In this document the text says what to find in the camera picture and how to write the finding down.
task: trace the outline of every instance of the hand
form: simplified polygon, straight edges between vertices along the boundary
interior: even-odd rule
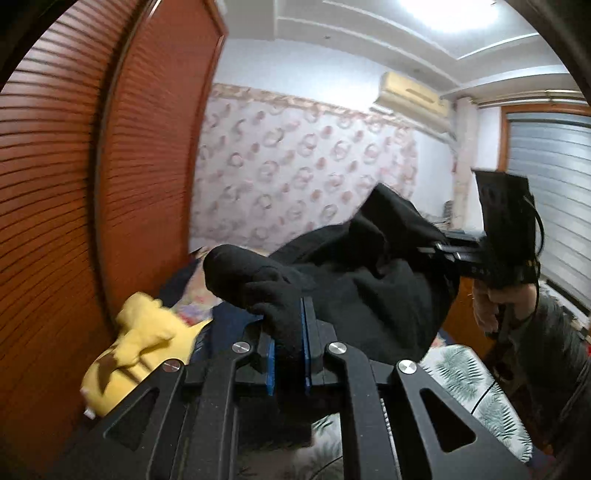
[[[503,290],[491,290],[480,280],[474,281],[474,318],[484,332],[496,332],[499,322],[495,315],[500,304],[512,303],[517,320],[525,320],[535,309],[535,285],[517,285]]]

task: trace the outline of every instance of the black cloth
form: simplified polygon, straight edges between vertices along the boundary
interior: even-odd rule
[[[316,316],[339,340],[369,358],[419,361],[459,283],[456,272],[417,252],[433,242],[445,243],[445,236],[380,184],[346,223],[305,234],[270,258],[222,245],[203,268],[215,295],[265,317],[277,344],[277,379],[288,371],[293,380],[301,374],[303,296],[312,297]]]

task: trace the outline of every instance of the window blind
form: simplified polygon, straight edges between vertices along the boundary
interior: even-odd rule
[[[542,274],[591,308],[591,118],[510,113],[508,172],[527,176],[544,222]]]

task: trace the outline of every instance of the yellow plush toy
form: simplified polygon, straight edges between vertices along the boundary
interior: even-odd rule
[[[209,321],[187,326],[145,293],[134,293],[117,315],[119,338],[87,370],[81,392],[94,413],[104,416],[169,358],[185,364],[195,338]]]

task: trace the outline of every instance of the black metal arm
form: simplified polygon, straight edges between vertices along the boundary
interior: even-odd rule
[[[316,319],[310,299],[302,299],[301,311],[306,378],[300,380],[311,403],[322,400],[341,414],[346,480],[529,478],[420,366],[370,361],[338,342],[332,325]],[[233,479],[240,400],[269,395],[274,375],[274,342],[264,331],[211,361],[185,367],[168,360],[50,478]]]

